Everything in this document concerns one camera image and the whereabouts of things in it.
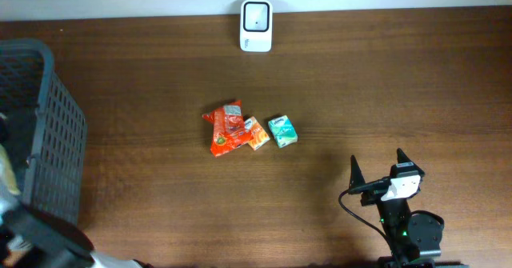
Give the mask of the orange tissue pack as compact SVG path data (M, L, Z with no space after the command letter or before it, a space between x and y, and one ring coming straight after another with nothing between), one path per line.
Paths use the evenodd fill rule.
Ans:
M245 128L251 132L252 139L249 140L248 144L253 150L258 150L270 140L268 133L255 117L245 120Z

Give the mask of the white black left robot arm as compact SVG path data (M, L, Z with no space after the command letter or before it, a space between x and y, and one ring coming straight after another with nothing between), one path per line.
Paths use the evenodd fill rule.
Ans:
M165 254L175 242L178 250L206 252L214 246L234 248L240 238L228 228L228 217L217 207L195 205L200 192L180 190L177 199L158 195L159 186L110 185L98 191L98 201L89 216L99 209L110 225L106 232L124 245L139 242L142 250ZM121 260L98 252L76 225L18 200L19 188L10 160L1 158L1 228L31 245L18 260L20 267L140 267L136 259Z

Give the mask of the teal tissue pack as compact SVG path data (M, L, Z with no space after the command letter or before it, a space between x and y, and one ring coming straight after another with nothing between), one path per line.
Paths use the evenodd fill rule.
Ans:
M279 148L298 141L298 134L286 115L268 121L268 126Z

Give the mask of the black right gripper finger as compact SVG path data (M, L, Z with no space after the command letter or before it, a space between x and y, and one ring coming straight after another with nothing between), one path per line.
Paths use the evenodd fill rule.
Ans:
M397 148L397 162L396 167L414 166L414 162L409 159L401 148Z
M366 183L357 159L354 155L350 157L350 183L349 188L355 189Z

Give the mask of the red snack bag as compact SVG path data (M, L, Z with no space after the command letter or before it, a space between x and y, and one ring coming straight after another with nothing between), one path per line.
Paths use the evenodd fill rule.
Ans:
M205 113L202 118L214 127L210 151L215 157L236 150L253 138L245 126L240 100Z

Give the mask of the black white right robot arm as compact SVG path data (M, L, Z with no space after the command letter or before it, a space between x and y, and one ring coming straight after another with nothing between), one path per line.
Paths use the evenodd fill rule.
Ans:
M350 182L343 194L359 194L362 206L376 206L382 228L349 212L376 230L390 248L389 257L378 259L379 267L434 267L441 255L444 220L424 210L412 211L408 200L420 192L425 172L401 150L390 174L366 182L355 156L350 157Z

